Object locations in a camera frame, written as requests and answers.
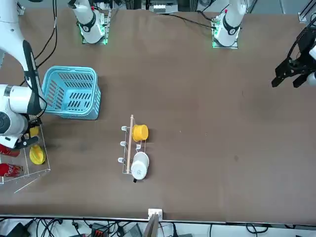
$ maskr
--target yellow object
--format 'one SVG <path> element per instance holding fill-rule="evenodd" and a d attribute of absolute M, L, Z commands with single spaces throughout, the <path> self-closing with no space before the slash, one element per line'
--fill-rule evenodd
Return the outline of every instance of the yellow object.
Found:
<path fill-rule="evenodd" d="M 30 136 L 34 137 L 37 136 L 39 134 L 39 127 L 32 127 L 30 128 Z"/>
<path fill-rule="evenodd" d="M 34 164 L 43 164 L 46 160 L 46 155 L 39 145 L 34 145 L 30 149 L 30 159 Z"/>
<path fill-rule="evenodd" d="M 148 138 L 148 128 L 146 125 L 134 125 L 132 137 L 135 142 L 144 141 Z"/>

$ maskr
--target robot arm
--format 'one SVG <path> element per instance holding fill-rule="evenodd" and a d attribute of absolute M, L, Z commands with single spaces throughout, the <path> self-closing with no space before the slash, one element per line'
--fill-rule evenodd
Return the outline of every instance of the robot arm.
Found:
<path fill-rule="evenodd" d="M 104 14 L 92 11 L 89 0 L 70 0 L 68 6 L 74 11 L 82 36 L 88 43 L 97 43 L 104 35 Z"/>
<path fill-rule="evenodd" d="M 19 61 L 28 84 L 28 87 L 0 84 L 0 144 L 10 148 L 19 147 L 20 139 L 29 129 L 28 115 L 39 114 L 46 103 L 31 46 L 19 28 L 16 3 L 16 0 L 0 1 L 0 49 Z"/>
<path fill-rule="evenodd" d="M 316 31 L 312 28 L 316 18 L 305 27 L 296 38 L 287 57 L 275 69 L 276 77 L 272 80 L 272 87 L 279 86 L 286 78 L 299 75 L 294 81 L 295 88 L 308 80 L 310 85 L 316 85 Z M 298 45 L 301 55 L 292 59 L 291 54 Z"/>
<path fill-rule="evenodd" d="M 229 47 L 235 43 L 245 13 L 245 0 L 230 0 L 227 13 L 220 15 L 218 33 L 214 36 L 222 46 Z"/>

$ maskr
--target floor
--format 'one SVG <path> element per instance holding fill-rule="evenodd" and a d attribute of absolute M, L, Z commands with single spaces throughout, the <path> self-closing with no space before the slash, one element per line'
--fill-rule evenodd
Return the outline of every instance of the floor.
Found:
<path fill-rule="evenodd" d="M 7 235 L 12 228 L 21 222 L 23 225 L 27 224 L 27 219 L 8 219 L 0 223 L 0 235 Z M 91 233 L 90 228 L 83 221 L 77 221 L 79 225 L 79 233 L 86 234 L 88 236 Z M 106 225 L 107 222 L 98 222 L 102 225 Z M 136 223 L 129 223 L 124 227 L 125 233 L 127 233 Z M 146 228 L 146 223 L 138 223 L 140 230 L 143 232 Z M 210 225 L 201 224 L 175 224 L 178 235 L 192 234 L 194 237 L 207 237 L 209 236 Z M 163 233 L 161 228 L 158 230 L 158 237 L 169 237 L 173 235 L 173 226 L 171 223 L 162 223 Z M 37 236 L 36 234 L 37 221 L 33 222 L 29 227 L 31 237 Z M 44 230 L 42 224 L 39 225 L 38 236 L 41 236 Z M 71 220 L 64 220 L 61 225 L 56 224 L 52 228 L 52 234 L 55 237 L 72 237 L 78 235 Z M 255 237 L 254 234 L 249 233 L 245 226 L 223 226 L 213 225 L 211 230 L 212 237 Z M 269 228 L 267 232 L 258 234 L 259 237 L 316 237 L 316 231 L 312 230 L 299 230 L 299 229 L 282 229 L 282 228 Z"/>

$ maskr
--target yellow cup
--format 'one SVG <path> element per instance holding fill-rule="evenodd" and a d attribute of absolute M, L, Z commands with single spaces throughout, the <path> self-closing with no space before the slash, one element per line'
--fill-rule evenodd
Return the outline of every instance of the yellow cup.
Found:
<path fill-rule="evenodd" d="M 144 141 L 148 138 L 148 128 L 146 125 L 134 125 L 132 137 L 135 142 Z"/>

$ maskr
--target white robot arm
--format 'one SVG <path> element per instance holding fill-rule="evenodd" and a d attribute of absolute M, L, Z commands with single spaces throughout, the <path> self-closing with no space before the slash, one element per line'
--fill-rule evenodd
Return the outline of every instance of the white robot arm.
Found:
<path fill-rule="evenodd" d="M 76 15 L 84 39 L 88 43 L 97 43 L 105 35 L 101 27 L 101 13 L 92 11 L 89 0 L 70 0 L 68 6 Z"/>
<path fill-rule="evenodd" d="M 218 33 L 214 36 L 222 46 L 229 47 L 235 43 L 245 13 L 245 0 L 230 0 L 227 13 L 223 12 L 219 17 Z"/>
<path fill-rule="evenodd" d="M 27 87 L 0 84 L 0 144 L 22 148 L 36 138 L 23 140 L 31 121 L 28 115 L 38 115 L 45 107 L 39 75 L 30 44 L 20 31 L 17 0 L 0 1 L 0 49 L 21 64 Z"/>

